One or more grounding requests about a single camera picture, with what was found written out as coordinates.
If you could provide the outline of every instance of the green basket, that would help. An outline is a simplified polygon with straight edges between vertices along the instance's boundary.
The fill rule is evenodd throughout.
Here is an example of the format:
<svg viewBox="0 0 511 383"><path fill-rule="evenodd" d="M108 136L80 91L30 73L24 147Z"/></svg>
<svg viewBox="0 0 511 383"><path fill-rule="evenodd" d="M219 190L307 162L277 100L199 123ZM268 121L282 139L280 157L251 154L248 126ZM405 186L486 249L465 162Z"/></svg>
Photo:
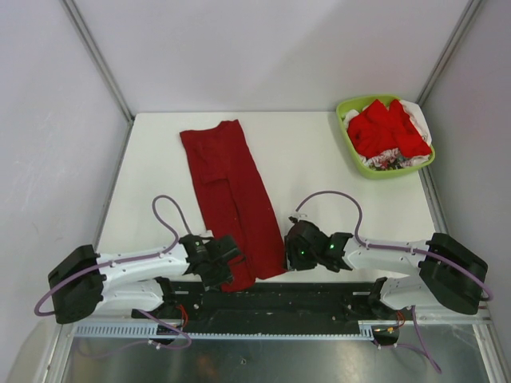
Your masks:
<svg viewBox="0 0 511 383"><path fill-rule="evenodd" d="M389 106L392 100L401 100L399 97L394 96L392 94L374 94L371 96L364 96L364 97L357 97L352 98L350 100L346 100L341 102L339 105L337 105L337 118L339 119L339 125L341 127L341 134L343 135L344 140L346 141L346 145L348 147L348 150L350 151L350 155L353 158L353 161L355 162L355 165L364 177L369 178L370 180L385 180L387 178L394 178L399 176L404 176L405 174L410 174L413 172L416 172L420 168L424 168L425 166L428 166L431 164L435 157L435 152L433 145L431 145L431 154L430 159L427 160L424 164L420 164L417 166L412 166L410 168L403 168L403 169L393 169L393 170L373 170L369 169L366 165L362 163L360 158L358 157L358 153L353 147L353 144L351 143L350 137L348 136L348 132L346 130L346 126L344 125L343 119L346 116L346 113L348 113L350 110L355 109L359 112L362 111L362 109L372 104L375 100L380 100L385 106Z"/></svg>

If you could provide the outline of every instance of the red clothing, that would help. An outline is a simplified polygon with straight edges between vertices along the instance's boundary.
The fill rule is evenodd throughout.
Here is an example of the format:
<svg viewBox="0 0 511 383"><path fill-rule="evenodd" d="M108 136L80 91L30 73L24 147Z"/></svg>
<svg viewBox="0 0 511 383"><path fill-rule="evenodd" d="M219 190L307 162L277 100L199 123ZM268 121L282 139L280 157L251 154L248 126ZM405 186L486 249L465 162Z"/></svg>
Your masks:
<svg viewBox="0 0 511 383"><path fill-rule="evenodd" d="M223 291L250 287L284 272L284 245L263 181L238 120L180 133L206 228L232 235L245 254L230 262L234 281Z"/></svg>
<svg viewBox="0 0 511 383"><path fill-rule="evenodd" d="M406 158L431 154L398 100L393 100L388 110L381 101L373 102L350 121L348 136L357 153L366 158L394 148Z"/></svg>

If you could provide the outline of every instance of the back wall panel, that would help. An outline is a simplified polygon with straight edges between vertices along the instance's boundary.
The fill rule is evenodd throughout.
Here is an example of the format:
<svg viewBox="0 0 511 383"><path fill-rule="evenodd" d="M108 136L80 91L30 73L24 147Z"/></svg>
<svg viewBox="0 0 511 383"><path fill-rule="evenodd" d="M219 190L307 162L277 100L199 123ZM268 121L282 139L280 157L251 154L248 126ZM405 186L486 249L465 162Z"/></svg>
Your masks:
<svg viewBox="0 0 511 383"><path fill-rule="evenodd" d="M414 100L467 0L77 0L134 113Z"/></svg>

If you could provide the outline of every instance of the gray floor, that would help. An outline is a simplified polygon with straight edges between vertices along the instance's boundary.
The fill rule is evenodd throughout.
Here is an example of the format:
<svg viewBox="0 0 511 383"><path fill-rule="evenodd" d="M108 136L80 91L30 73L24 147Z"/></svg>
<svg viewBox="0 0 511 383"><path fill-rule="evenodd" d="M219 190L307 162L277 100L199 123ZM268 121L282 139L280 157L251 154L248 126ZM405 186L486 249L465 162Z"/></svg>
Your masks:
<svg viewBox="0 0 511 383"><path fill-rule="evenodd" d="M138 345L99 360L82 357L74 347L64 382L489 381L472 326L423 326L422 332L443 369L442 375L437 375L427 360L413 351L378 351L370 342L203 340L179 351L155 351L146 345ZM86 339L80 341L80 347L87 353L104 353L132 341ZM405 326L401 342L418 345L412 326Z"/></svg>

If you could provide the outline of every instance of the white cloth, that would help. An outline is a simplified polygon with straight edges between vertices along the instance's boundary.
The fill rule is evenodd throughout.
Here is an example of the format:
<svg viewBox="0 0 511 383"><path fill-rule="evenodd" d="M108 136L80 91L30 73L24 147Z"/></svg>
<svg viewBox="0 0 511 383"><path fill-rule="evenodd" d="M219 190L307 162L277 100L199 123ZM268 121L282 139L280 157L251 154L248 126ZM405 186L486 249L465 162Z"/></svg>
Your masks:
<svg viewBox="0 0 511 383"><path fill-rule="evenodd" d="M401 103L402 108L405 110L405 112L410 116L410 121L412 122L413 126L417 129L422 139L429 146L431 146L430 129L428 128L428 124L426 123L426 118L424 117L424 114L422 114L421 107L415 104L414 102L410 101L400 100L399 102ZM350 121L359 114L360 113L358 113L358 111L355 109L349 110L348 113L346 113L346 116L344 117L344 125L346 126L346 130L350 125ZM382 152L379 155L372 158L366 158L358 154L358 157L365 166L370 167L371 165L373 165L376 168L381 168L385 163L392 162L393 160L399 158L400 156L402 156L401 152L397 148L386 150L385 152ZM404 159L399 164L403 168L411 168L412 166L424 164L429 159L430 159L429 156L415 156L412 158Z"/></svg>

